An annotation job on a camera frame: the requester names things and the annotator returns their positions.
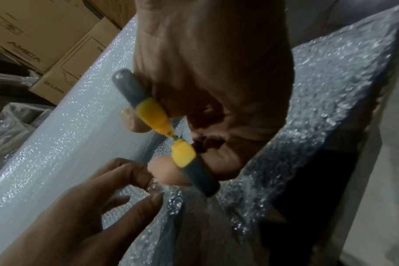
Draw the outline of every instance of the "bubble wrap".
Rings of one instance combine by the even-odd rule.
[[[257,222],[369,93],[391,59],[398,28],[399,6],[295,48],[296,82],[285,128],[237,179],[222,184],[217,197],[164,187],[162,210],[121,265],[261,265],[250,237]],[[127,104],[109,75],[132,68],[135,30],[132,20],[0,174],[0,252],[63,190],[106,159],[148,161],[170,154],[169,140],[159,144],[154,133],[124,133],[119,121]],[[186,121],[178,124],[177,134],[190,140]],[[104,216],[105,227],[146,195],[133,187],[121,193],[132,199]]]

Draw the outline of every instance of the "cardboard box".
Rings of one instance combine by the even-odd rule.
[[[44,74],[98,22],[83,0],[0,0],[0,51]]]
[[[135,0],[87,0],[87,2],[120,29],[123,29],[137,12]]]
[[[102,19],[30,91],[59,104],[119,32],[107,18]]]

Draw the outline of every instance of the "floor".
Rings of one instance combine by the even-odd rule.
[[[399,266],[399,82],[381,135],[381,153],[342,254],[347,266]]]

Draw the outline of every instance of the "hand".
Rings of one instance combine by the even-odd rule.
[[[136,0],[134,73],[170,117],[186,116],[194,147],[219,180],[235,178],[284,126],[294,70],[283,0]],[[133,132],[150,130],[132,109]],[[187,184],[170,157],[149,171]]]
[[[114,159],[86,182],[64,193],[0,255],[0,266],[118,265],[135,238],[159,212],[163,197],[150,195],[103,230],[102,214],[126,204],[114,193],[129,184],[147,189],[142,163]]]

